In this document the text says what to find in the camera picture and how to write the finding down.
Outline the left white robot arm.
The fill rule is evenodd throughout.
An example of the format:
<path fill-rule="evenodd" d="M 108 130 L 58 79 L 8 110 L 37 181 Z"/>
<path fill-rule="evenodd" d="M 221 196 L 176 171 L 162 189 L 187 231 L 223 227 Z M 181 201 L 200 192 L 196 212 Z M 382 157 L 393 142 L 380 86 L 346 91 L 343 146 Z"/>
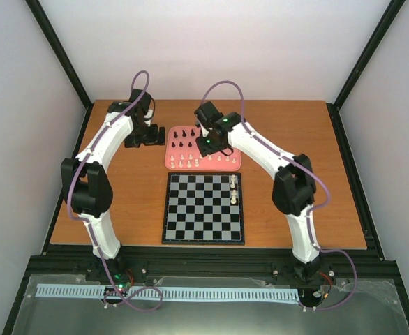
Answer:
<path fill-rule="evenodd" d="M 61 163 L 62 194 L 68 215 L 82 221 L 93 254 L 105 259 L 101 271 L 111 281 L 125 276 L 126 263 L 117 257 L 121 243 L 112 227 L 113 190 L 107 169 L 118 148 L 165 144 L 165 128 L 152 122 L 155 101 L 145 90 L 133 89 L 128 100 L 109 105 L 104 122 L 75 158 Z"/>

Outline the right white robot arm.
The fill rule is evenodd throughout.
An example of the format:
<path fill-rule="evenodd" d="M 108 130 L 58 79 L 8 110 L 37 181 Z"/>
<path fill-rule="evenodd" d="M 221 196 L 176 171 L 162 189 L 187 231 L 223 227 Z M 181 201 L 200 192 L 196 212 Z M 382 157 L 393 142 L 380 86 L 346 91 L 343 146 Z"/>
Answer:
<path fill-rule="evenodd" d="M 272 202 L 285 215 L 292 236 L 294 272 L 307 282 L 320 266 L 313 204 L 315 180 L 308 156 L 295 156 L 261 136 L 240 114 L 227 115 L 210 101 L 195 111 L 200 136 L 195 140 L 202 156 L 237 149 L 262 167 L 273 180 Z"/>

